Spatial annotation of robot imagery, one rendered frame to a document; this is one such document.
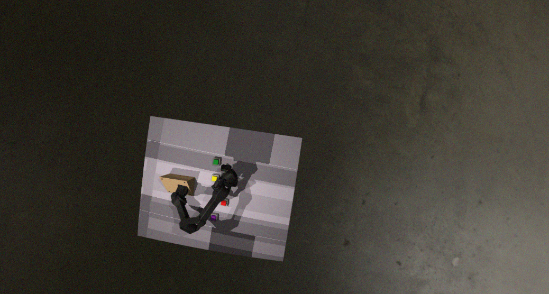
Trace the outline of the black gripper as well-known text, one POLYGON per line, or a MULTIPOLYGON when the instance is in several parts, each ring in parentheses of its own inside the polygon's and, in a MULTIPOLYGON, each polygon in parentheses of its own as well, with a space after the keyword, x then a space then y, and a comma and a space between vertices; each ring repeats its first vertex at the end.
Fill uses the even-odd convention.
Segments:
POLYGON ((221 165, 221 171, 224 171, 224 173, 221 173, 221 176, 218 177, 218 179, 219 179, 219 178, 223 178, 223 175, 224 175, 225 173, 227 173, 231 168, 232 168, 232 166, 228 166, 228 165, 224 165, 224 164, 221 165))

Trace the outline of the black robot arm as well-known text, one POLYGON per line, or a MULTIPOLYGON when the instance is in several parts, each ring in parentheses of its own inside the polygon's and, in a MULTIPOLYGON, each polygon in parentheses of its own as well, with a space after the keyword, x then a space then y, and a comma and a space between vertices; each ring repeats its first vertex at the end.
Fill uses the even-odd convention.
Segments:
POLYGON ((176 206, 179 216, 181 217, 181 222, 179 226, 181 230, 192 234, 200 229, 200 227, 206 224, 207 219, 210 217, 214 209, 218 206, 219 202, 224 201, 228 196, 231 187, 236 187, 238 183, 237 173, 230 169, 227 173, 223 175, 223 178, 219 178, 211 186, 213 188, 213 195, 207 205, 204 207, 202 212, 196 217, 189 217, 189 214, 186 210, 187 200, 185 196, 188 194, 187 186, 178 185, 176 192, 171 194, 171 202, 176 206), (225 188, 227 187, 227 189, 225 188), (196 224, 197 225, 196 225, 196 224))

